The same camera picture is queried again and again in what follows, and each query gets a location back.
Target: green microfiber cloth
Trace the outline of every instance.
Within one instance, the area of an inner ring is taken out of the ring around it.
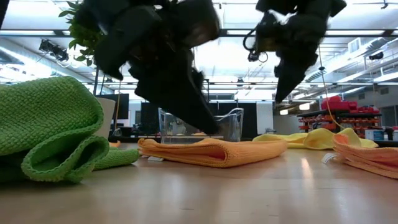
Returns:
[[[0,87],[0,182],[80,182],[94,169],[135,162],[137,150],[109,150],[94,136],[103,124],[97,99],[72,77]]]

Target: orange towel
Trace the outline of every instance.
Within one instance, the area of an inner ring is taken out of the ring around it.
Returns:
[[[334,150],[340,153],[344,163],[375,174],[398,179],[398,148],[361,147],[337,134],[333,138]]]
[[[110,142],[110,143],[109,143],[109,146],[111,146],[111,147],[119,147],[120,145],[121,145],[120,141],[117,141],[117,142]]]
[[[159,144],[153,139],[140,139],[140,151],[170,161],[225,168],[263,161],[281,155],[286,141],[226,142],[204,139],[194,144]]]

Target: desk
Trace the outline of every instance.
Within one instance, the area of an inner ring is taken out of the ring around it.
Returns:
[[[145,159],[80,185],[0,188],[2,223],[397,223],[398,181],[290,149],[231,169]]]

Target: orange wire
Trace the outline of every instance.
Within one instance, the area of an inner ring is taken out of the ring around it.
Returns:
[[[320,48],[320,47],[318,47],[318,51],[319,51],[319,60],[320,60],[321,67],[322,67],[321,48]],[[326,87],[325,77],[323,76],[323,71],[321,71],[321,74],[322,74],[323,87],[324,87],[325,93],[326,93],[326,105],[327,105],[327,107],[328,107],[328,111],[329,111],[330,118],[331,118],[331,120],[332,120],[337,126],[339,126],[341,129],[345,129],[342,125],[340,125],[339,123],[337,123],[337,121],[334,119],[334,117],[333,117],[333,115],[332,115],[332,113],[331,113],[331,111],[330,111],[329,98],[328,98],[328,88]]]
[[[119,114],[119,102],[120,102],[120,89],[121,89],[121,85],[122,85],[122,81],[119,82],[119,94],[118,94],[118,104],[116,106],[116,119],[115,119],[115,123],[114,124],[114,128],[116,130],[116,128],[118,128],[118,114]]]

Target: white pot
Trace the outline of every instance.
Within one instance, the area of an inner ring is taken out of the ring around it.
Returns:
[[[108,139],[116,102],[114,100],[104,98],[97,98],[97,100],[101,103],[102,109],[104,111],[104,123],[102,127],[94,134]]]

